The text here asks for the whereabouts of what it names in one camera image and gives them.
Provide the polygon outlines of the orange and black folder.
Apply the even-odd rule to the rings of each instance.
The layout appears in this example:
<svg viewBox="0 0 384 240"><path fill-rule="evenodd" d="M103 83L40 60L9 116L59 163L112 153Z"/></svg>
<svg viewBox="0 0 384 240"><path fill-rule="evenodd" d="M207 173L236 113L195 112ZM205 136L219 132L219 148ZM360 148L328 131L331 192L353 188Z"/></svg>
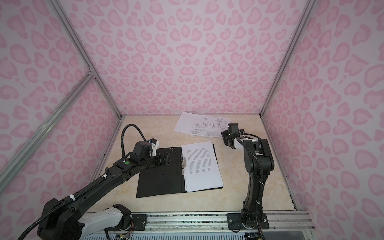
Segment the orange and black folder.
<svg viewBox="0 0 384 240"><path fill-rule="evenodd" d="M158 154L166 152L174 157L169 165L140 173L137 198L190 193L185 191L184 160L181 147L158 149Z"/></svg>

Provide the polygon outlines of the technical drawing paper sheet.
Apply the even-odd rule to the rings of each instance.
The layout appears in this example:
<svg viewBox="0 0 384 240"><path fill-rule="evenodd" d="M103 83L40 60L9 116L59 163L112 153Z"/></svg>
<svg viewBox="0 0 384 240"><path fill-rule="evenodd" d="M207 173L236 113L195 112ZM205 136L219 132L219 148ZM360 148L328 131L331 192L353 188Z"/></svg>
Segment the technical drawing paper sheet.
<svg viewBox="0 0 384 240"><path fill-rule="evenodd" d="M228 130L231 123L229 118L197 115L191 128L191 135L206 138L221 138L221 133Z"/></svg>

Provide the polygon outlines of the text paper sheet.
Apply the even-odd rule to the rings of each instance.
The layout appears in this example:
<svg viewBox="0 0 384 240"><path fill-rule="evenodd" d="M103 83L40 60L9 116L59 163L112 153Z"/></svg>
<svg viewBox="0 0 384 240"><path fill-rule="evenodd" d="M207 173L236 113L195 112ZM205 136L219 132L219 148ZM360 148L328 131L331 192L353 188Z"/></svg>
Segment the text paper sheet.
<svg viewBox="0 0 384 240"><path fill-rule="evenodd" d="M214 144L202 142L181 147L184 160L186 192L221 189L223 180L220 173Z"/></svg>

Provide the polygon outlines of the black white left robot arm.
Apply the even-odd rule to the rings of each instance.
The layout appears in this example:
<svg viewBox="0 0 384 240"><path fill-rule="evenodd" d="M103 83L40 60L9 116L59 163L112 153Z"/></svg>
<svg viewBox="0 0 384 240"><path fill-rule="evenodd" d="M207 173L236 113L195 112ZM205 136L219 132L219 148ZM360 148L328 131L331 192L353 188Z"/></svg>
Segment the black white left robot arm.
<svg viewBox="0 0 384 240"><path fill-rule="evenodd" d="M155 139L136 143L134 150L123 153L121 159L106 168L102 176L81 190L62 199L48 201L40 219L32 226L43 240L80 240L94 232L117 228L132 230L131 211L115 204L104 211L88 214L87 211L110 191L124 184L134 175L163 168L180 157L175 151L158 149Z"/></svg>

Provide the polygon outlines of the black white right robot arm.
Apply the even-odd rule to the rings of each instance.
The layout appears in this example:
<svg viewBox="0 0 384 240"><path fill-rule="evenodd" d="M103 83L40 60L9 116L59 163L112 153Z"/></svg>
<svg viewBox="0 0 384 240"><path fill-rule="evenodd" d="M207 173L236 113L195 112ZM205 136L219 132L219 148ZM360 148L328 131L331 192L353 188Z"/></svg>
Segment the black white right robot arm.
<svg viewBox="0 0 384 240"><path fill-rule="evenodd" d="M275 168L268 140L245 133L244 130L225 130L221 135L226 146L242 149L244 152L249 185L241 210L243 224L248 228L267 224L268 220L263 211L263 196L266 181Z"/></svg>

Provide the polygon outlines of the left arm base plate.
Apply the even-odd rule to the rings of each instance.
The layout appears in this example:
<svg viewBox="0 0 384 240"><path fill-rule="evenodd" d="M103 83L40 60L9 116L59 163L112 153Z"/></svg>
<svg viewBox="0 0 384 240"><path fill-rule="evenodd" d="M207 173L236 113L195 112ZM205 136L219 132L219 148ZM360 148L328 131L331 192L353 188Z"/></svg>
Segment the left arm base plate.
<svg viewBox="0 0 384 240"><path fill-rule="evenodd" d="M118 224L114 227L104 229L108 232L131 232L144 231L147 224L147 215L141 214L124 214Z"/></svg>

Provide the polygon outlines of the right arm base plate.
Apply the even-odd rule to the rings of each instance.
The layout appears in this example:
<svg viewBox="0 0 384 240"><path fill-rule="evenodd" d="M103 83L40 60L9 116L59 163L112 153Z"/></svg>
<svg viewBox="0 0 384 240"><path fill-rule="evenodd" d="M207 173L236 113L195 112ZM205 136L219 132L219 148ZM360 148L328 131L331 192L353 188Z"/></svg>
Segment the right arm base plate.
<svg viewBox="0 0 384 240"><path fill-rule="evenodd" d="M258 230L256 226L256 220L246 219L242 216L241 213L229 213L226 214L228 229L231 231L240 231L240 230ZM270 225L266 213L262 214L261 219L259 220L262 230L269 230Z"/></svg>

